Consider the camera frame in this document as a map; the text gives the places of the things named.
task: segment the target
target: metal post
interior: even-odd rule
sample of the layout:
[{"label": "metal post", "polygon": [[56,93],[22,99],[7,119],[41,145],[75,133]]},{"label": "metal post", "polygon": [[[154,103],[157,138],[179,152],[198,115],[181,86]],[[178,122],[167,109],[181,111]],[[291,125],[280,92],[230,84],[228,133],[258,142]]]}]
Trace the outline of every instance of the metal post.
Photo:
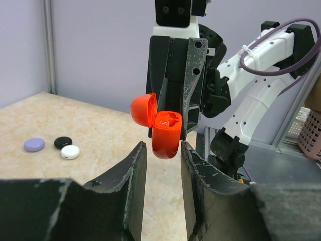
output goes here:
[{"label": "metal post", "polygon": [[278,148],[280,144],[282,144],[284,138],[286,137],[289,129],[292,126],[292,123],[295,120],[296,115],[302,108],[306,98],[310,94],[314,84],[316,83],[318,77],[321,73],[321,54],[315,61],[313,68],[311,69],[310,73],[307,74],[304,83],[299,90],[293,104],[291,105],[286,117],[282,125],[280,126],[278,132],[276,133],[272,145]]},{"label": "metal post", "polygon": [[48,92],[57,94],[57,69],[54,48],[54,34],[52,21],[51,0],[41,0],[43,31],[45,40],[45,54],[47,65]]}]

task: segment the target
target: marble table surface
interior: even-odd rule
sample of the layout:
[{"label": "marble table surface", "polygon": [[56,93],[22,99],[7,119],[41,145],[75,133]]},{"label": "marble table surface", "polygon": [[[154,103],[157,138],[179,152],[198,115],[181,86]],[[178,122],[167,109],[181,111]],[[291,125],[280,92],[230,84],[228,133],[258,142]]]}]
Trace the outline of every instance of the marble table surface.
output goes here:
[{"label": "marble table surface", "polygon": [[[158,159],[148,129],[131,116],[60,96],[40,93],[1,109],[0,178],[70,177],[79,184],[99,176],[125,158],[139,141],[148,146],[142,240],[186,241],[180,154]],[[80,156],[65,160],[53,141],[69,136]],[[45,148],[24,151],[24,141],[40,137]],[[187,137],[193,146],[196,133]]]}]

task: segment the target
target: cardboard box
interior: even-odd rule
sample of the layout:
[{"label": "cardboard box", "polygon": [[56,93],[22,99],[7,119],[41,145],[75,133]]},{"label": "cardboard box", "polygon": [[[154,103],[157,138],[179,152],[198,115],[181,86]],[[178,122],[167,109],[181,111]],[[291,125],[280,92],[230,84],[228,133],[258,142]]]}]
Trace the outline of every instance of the cardboard box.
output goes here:
[{"label": "cardboard box", "polygon": [[321,75],[307,97],[304,107],[321,112]]}]

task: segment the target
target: white wall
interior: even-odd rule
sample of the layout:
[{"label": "white wall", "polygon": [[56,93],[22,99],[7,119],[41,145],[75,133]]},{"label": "white wall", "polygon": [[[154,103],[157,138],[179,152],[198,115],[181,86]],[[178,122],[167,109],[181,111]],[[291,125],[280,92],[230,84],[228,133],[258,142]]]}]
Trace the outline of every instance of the white wall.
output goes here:
[{"label": "white wall", "polygon": [[[284,22],[305,16],[321,24],[320,9],[320,0],[215,0],[199,22],[224,38],[230,58],[258,36],[265,20]],[[58,94],[129,112],[131,101],[145,93],[154,1],[55,0],[53,18]],[[298,87],[273,105],[256,139],[271,140]],[[218,118],[203,118],[199,130],[205,125],[220,128],[241,99],[242,95]]]},{"label": "white wall", "polygon": [[39,0],[0,1],[0,107],[47,90]]}]

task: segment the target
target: perforated basket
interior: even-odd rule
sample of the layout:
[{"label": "perforated basket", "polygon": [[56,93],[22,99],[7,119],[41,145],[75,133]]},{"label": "perforated basket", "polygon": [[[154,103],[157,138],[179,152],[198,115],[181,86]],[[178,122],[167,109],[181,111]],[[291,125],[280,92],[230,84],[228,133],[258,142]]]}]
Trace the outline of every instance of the perforated basket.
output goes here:
[{"label": "perforated basket", "polygon": [[321,160],[321,113],[310,111],[297,144],[309,158]]},{"label": "perforated basket", "polygon": [[302,107],[300,112],[297,114],[288,134],[287,137],[291,137],[293,139],[297,139],[299,136],[302,127],[310,113],[310,109]]}]

